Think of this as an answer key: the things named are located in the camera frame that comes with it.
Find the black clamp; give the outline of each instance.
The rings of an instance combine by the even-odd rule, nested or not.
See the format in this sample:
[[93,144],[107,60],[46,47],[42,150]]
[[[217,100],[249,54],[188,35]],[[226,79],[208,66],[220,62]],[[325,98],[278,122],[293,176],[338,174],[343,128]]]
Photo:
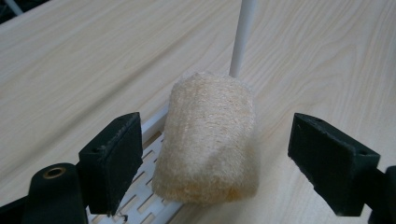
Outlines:
[[87,206],[92,214],[114,216],[142,153],[139,113],[116,118],[78,153],[77,165],[37,172],[28,196],[0,208],[0,223],[88,223]]
[[396,166],[379,171],[375,151],[322,119],[295,114],[289,156],[337,216],[359,217],[366,203],[368,223],[396,224]]

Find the metal screw hole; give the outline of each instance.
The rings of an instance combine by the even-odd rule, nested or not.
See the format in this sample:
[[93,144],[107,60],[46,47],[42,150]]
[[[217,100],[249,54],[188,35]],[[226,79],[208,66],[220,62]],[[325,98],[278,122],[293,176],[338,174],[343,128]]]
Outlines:
[[66,172],[66,168],[64,168],[64,167],[54,167],[54,168],[48,170],[46,173],[44,173],[43,177],[45,179],[53,179],[53,178],[56,178],[58,176],[63,175],[64,172]]
[[361,154],[362,156],[366,156],[366,155],[367,155],[367,152],[366,152],[366,151],[363,151],[363,150],[361,150],[361,151],[359,151],[359,154]]

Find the light wood surface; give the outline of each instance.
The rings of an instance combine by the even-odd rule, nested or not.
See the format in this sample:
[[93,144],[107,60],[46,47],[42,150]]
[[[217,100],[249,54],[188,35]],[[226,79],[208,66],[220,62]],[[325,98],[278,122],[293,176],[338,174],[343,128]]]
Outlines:
[[[149,118],[173,84],[227,73],[240,1],[52,0],[0,25],[0,205],[115,117]],[[287,149],[293,113],[325,119],[396,164],[396,1],[260,1],[240,78],[256,95],[253,199],[185,205],[172,223],[366,223],[336,217]]]

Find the white slotted rack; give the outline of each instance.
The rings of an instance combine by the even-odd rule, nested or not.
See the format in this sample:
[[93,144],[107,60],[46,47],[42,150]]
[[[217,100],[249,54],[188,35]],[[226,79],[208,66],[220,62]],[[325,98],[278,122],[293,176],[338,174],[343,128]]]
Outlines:
[[[168,107],[166,106],[142,125],[143,143],[148,141],[152,141],[152,143],[143,150],[143,164],[120,203],[119,213],[114,217],[107,217],[106,215],[90,214],[89,209],[87,209],[90,223],[161,224],[167,223],[180,209],[182,203],[168,202],[151,190],[155,162],[162,147],[163,133],[161,131],[167,111]],[[127,215],[128,221],[125,222],[122,215]]]

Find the loofah sponge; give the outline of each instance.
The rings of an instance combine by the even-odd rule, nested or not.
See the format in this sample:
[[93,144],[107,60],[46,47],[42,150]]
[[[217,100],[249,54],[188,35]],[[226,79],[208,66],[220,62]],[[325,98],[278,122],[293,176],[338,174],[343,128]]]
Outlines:
[[195,74],[172,89],[156,194],[183,203],[253,196],[259,184],[253,96],[233,77]]

